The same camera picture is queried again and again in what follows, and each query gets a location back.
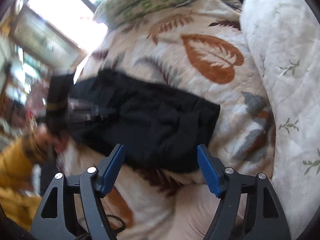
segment blanket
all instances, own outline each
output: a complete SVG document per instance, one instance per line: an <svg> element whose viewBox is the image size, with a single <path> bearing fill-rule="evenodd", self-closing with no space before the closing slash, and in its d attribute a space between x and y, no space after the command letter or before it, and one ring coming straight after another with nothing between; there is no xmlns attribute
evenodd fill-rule
<svg viewBox="0 0 320 240"><path fill-rule="evenodd" d="M128 22L107 34L79 80L96 76L99 69L111 68L219 104L220 116L208 147L212 155L240 173L264 172L271 178L275 124L241 31L239 4L237 0L196 0ZM79 174L103 158L90 149L77 147L70 144L65 153L63 164L68 175ZM134 171L123 165L116 191L103 199L108 214L130 224L118 239L167 239L176 206L175 193L183 185L203 182L199 171Z"/></svg>
<svg viewBox="0 0 320 240"><path fill-rule="evenodd" d="M221 0L148 14L109 32L80 80L111 68L160 82L221 105L212 155L240 173L272 176L275 124L261 78L239 24Z"/></svg>

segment orange leaf pattern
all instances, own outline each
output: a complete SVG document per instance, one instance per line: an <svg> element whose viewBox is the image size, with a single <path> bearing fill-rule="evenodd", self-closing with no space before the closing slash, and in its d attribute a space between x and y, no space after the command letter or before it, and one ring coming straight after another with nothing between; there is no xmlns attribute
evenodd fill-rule
<svg viewBox="0 0 320 240"><path fill-rule="evenodd" d="M164 18L153 24L150 28L147 39L151 36L154 43L158 44L158 35L164 32L171 31L173 28L177 28L179 25L183 26L193 22L193 18L190 15L175 14Z"/></svg>
<svg viewBox="0 0 320 240"><path fill-rule="evenodd" d="M230 83L234 67L244 63L239 49L225 40L200 34L182 34L181 38L191 64L212 82Z"/></svg>
<svg viewBox="0 0 320 240"><path fill-rule="evenodd" d="M101 201L104 210L110 210L114 215L124 220L127 228L134 226L133 212L115 187L107 194L106 198L109 201ZM121 226L117 220L109 219L109 222L113 229L117 229Z"/></svg>

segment brown leaf pattern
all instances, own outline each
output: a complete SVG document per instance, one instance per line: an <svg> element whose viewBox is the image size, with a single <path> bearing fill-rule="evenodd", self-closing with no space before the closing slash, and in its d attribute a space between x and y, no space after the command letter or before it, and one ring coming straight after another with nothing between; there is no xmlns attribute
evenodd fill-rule
<svg viewBox="0 0 320 240"><path fill-rule="evenodd" d="M225 40L200 34L182 34L181 38L191 64L212 82L230 83L234 67L244 63L239 49Z"/></svg>
<svg viewBox="0 0 320 240"><path fill-rule="evenodd" d="M158 35L164 32L171 31L174 28L177 28L179 25L184 26L193 22L193 18L190 15L184 14L175 14L168 16L150 27L149 37L151 37L155 44L158 44Z"/></svg>
<svg viewBox="0 0 320 240"><path fill-rule="evenodd" d="M167 196L172 196L183 186L182 183L175 181L172 177L166 176L161 169L138 169L138 173L143 179L148 180L149 184L159 188L159 192L166 192Z"/></svg>
<svg viewBox="0 0 320 240"><path fill-rule="evenodd" d="M120 217L126 223L126 227L134 226L134 215L126 201L122 198L118 190L113 187L112 191L107 194L109 201L102 200L102 206L105 211L113 211L113 214ZM113 229L119 228L120 224L117 220L108 219Z"/></svg>
<svg viewBox="0 0 320 240"><path fill-rule="evenodd" d="M125 51L119 53L114 59L106 59L104 67L115 70L124 60Z"/></svg>
<svg viewBox="0 0 320 240"><path fill-rule="evenodd" d="M108 49L95 50L91 56L96 59L105 59L108 56Z"/></svg>
<svg viewBox="0 0 320 240"><path fill-rule="evenodd" d="M146 18L138 18L132 22L129 22L127 27L125 27L121 32L122 33L129 33L130 31L132 31L133 29L135 29L135 31L137 32L141 25L145 25L145 24L148 24L149 21L146 19Z"/></svg>
<svg viewBox="0 0 320 240"><path fill-rule="evenodd" d="M228 20L218 21L218 22L211 23L209 26L217 26L217 25L221 25L222 27L230 26L232 28L238 29L239 31L241 30L240 23L236 21L228 21Z"/></svg>

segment gray leaf pattern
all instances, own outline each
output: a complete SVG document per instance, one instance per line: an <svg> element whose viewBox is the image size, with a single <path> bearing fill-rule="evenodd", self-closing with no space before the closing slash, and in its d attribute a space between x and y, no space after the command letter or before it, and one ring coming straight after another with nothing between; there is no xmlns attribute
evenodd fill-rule
<svg viewBox="0 0 320 240"><path fill-rule="evenodd" d="M172 67L171 65L167 65L165 62L163 62L159 58L155 57L142 57L139 58L134 65L137 64L145 64L148 66L151 66L154 70L154 78L158 78L161 76L161 78L164 80L164 82L174 88L177 88L181 81L182 77L179 76L178 69L176 67Z"/></svg>
<svg viewBox="0 0 320 240"><path fill-rule="evenodd" d="M247 112L252 120L261 125L260 129L251 130L245 137L244 143L236 153L235 159L259 162L267 155L273 131L274 118L269 104L265 98L248 92L241 92Z"/></svg>
<svg viewBox="0 0 320 240"><path fill-rule="evenodd" d="M264 74L266 72L266 67L264 66L264 61L266 59L266 57L263 57L261 54L260 54L260 58L261 58L261 62L262 62L262 66L260 66L260 68L262 69L262 78L264 78Z"/></svg>

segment bed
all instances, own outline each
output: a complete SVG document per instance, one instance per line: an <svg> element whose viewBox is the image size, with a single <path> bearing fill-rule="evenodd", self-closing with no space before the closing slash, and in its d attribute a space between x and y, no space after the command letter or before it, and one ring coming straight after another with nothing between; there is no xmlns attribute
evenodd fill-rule
<svg viewBox="0 0 320 240"><path fill-rule="evenodd" d="M96 19L108 21L104 13L98 10ZM244 0L243 5L239 0L189 0L129 19L110 24L79 80L111 68L221 105L208 147L212 155L239 173L264 172L282 203L292 239L310 233L320 205L320 26L305 0ZM102 158L70 141L60 162L69 176ZM175 174L123 165L114 189L102 200L107 214L127 224L118 239L167 239L177 192L190 184L204 184L200 171ZM76 209L85 227L80 199ZM117 227L117 221L111 225Z"/></svg>

